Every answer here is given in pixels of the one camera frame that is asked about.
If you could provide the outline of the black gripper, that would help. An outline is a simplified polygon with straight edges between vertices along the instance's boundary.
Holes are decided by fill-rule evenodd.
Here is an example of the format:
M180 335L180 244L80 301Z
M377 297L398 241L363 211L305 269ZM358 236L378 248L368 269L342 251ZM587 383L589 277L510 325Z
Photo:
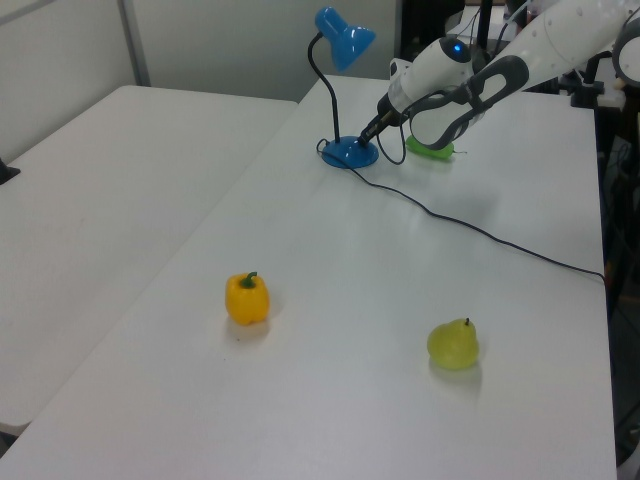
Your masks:
M357 141L366 147L387 127L400 127L405 121L402 113L392 104L389 94L385 94L377 103L377 118L372 119L362 130Z

